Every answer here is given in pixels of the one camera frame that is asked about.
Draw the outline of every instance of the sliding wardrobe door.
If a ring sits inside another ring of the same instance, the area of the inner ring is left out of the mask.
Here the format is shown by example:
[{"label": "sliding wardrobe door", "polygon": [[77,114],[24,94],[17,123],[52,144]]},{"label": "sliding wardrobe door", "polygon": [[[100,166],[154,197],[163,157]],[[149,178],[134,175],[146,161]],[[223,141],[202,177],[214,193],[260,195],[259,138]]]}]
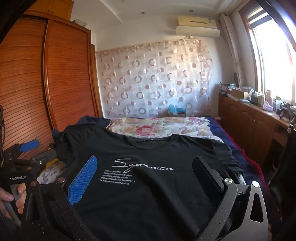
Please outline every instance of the sliding wardrobe door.
[{"label": "sliding wardrobe door", "polygon": [[84,115],[97,116],[89,50],[90,31],[49,20],[44,79],[51,121],[60,131]]},{"label": "sliding wardrobe door", "polygon": [[20,18],[0,44],[0,105],[4,108],[4,150],[33,139],[40,147],[25,153],[32,157],[52,142],[43,92],[42,52],[45,20]]}]

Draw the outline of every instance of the ceiling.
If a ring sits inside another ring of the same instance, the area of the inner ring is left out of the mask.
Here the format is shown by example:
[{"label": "ceiling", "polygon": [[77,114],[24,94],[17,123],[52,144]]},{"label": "ceiling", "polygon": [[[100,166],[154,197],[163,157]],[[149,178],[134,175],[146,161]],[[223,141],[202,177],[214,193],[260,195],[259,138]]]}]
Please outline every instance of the ceiling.
[{"label": "ceiling", "polygon": [[152,15],[192,15],[217,18],[242,0],[74,0],[71,20],[81,19],[98,31],[131,19]]}]

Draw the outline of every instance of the window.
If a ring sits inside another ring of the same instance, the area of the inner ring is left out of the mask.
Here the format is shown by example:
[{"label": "window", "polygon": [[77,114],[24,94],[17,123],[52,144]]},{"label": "window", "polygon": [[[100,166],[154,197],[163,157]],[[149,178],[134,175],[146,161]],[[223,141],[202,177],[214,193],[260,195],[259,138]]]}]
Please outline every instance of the window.
[{"label": "window", "polygon": [[280,96],[295,104],[296,53],[271,16],[258,4],[250,3],[252,5],[246,5],[240,14],[253,48],[256,89],[270,90],[273,97]]}]

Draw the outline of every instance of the bolt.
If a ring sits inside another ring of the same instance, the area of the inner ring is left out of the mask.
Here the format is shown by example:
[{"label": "bolt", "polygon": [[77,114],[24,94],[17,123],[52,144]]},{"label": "bolt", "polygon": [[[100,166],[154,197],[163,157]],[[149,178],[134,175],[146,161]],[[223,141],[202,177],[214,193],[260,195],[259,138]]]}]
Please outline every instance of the bolt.
[{"label": "bolt", "polygon": [[66,179],[65,179],[64,177],[59,177],[59,178],[57,179],[57,182],[58,182],[58,183],[63,183],[65,180],[66,180]]},{"label": "bolt", "polygon": [[259,183],[256,182],[256,181],[252,181],[252,185],[253,185],[254,187],[259,187]]},{"label": "bolt", "polygon": [[32,187],[35,187],[36,185],[37,185],[37,181],[32,181],[32,182],[31,182],[31,186],[32,186]]},{"label": "bolt", "polygon": [[230,178],[225,178],[224,182],[227,184],[232,184],[232,180]]}]

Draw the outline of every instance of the air conditioner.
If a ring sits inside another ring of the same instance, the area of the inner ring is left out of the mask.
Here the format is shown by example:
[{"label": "air conditioner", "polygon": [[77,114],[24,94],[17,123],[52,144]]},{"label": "air conditioner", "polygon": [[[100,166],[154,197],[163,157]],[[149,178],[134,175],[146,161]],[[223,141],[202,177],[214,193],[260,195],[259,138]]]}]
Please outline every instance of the air conditioner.
[{"label": "air conditioner", "polygon": [[178,17],[177,35],[190,35],[198,37],[218,38],[220,30],[217,29],[216,22],[209,18],[199,17]]}]

